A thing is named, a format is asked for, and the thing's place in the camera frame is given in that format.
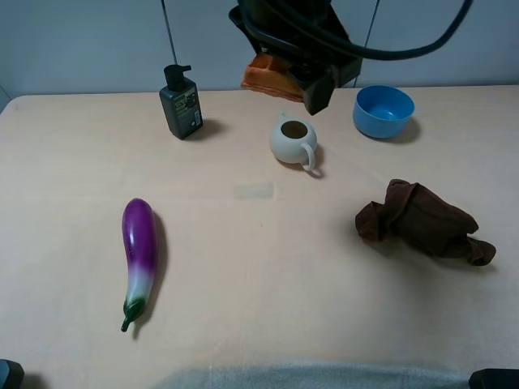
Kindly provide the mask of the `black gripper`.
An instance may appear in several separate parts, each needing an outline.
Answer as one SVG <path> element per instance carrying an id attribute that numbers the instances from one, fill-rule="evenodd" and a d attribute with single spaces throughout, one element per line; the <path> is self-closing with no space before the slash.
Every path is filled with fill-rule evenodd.
<path id="1" fill-rule="evenodd" d="M 267 53 L 290 64 L 289 74 L 302 89 L 307 112 L 328 107 L 336 88 L 360 74 L 362 59 L 320 44 L 284 21 L 263 1 L 239 1 L 229 19 L 250 42 L 255 55 Z"/>

